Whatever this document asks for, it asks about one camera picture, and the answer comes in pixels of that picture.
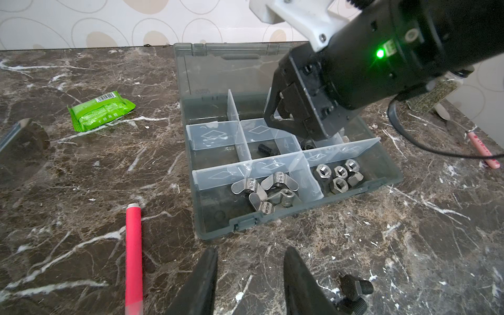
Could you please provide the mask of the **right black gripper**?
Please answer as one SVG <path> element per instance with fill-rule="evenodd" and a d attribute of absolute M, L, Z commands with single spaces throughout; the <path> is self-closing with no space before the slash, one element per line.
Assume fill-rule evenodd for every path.
<path fill-rule="evenodd" d="M 503 52 L 502 1 L 357 1 L 360 14 L 324 48 L 306 43 L 278 64 L 266 124 L 303 139 L 331 138 L 363 107 Z"/>

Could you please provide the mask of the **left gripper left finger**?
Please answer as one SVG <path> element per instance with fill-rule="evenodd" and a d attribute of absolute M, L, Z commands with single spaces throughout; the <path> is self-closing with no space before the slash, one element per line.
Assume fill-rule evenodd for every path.
<path fill-rule="evenodd" d="M 218 252 L 207 248 L 165 314 L 213 314 L 217 273 Z"/>

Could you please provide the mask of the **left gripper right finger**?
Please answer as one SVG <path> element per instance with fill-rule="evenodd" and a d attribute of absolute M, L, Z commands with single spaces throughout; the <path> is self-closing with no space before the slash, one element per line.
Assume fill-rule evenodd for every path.
<path fill-rule="evenodd" d="M 343 314 L 326 298 L 294 247 L 287 248 L 283 263 L 287 314 Z"/>

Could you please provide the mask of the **black hex bolts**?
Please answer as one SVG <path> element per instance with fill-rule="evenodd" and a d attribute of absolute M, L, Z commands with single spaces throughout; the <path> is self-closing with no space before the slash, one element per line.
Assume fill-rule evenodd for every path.
<path fill-rule="evenodd" d="M 350 274 L 341 277 L 340 284 L 344 298 L 337 303 L 337 310 L 343 314 L 365 314 L 368 304 L 363 296 L 371 295 L 374 292 L 373 284 L 368 280 L 361 280 Z"/>

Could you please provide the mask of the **silver wing nuts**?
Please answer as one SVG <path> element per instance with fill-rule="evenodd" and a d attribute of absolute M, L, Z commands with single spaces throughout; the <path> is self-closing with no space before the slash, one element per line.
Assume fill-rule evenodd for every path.
<path fill-rule="evenodd" d="M 233 194 L 247 196 L 253 209 L 265 215 L 301 204 L 298 190 L 299 184 L 281 171 L 262 181 L 249 177 L 231 185 Z"/>

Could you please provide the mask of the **silver hex nuts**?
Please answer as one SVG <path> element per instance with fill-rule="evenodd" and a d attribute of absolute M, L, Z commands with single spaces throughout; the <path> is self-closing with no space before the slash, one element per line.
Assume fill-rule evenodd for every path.
<path fill-rule="evenodd" d="M 325 195 L 343 194 L 364 182 L 360 164 L 355 159 L 333 166 L 319 164 L 312 174 Z"/>

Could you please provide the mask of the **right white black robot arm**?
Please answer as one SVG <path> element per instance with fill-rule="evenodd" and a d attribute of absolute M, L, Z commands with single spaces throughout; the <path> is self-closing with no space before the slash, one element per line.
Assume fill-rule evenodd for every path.
<path fill-rule="evenodd" d="M 431 89 L 437 77 L 503 52 L 502 1 L 355 1 L 347 21 L 329 1 L 252 1 L 269 24 L 287 22 L 307 42 L 274 72 L 268 126 L 326 140 L 364 107 Z"/>

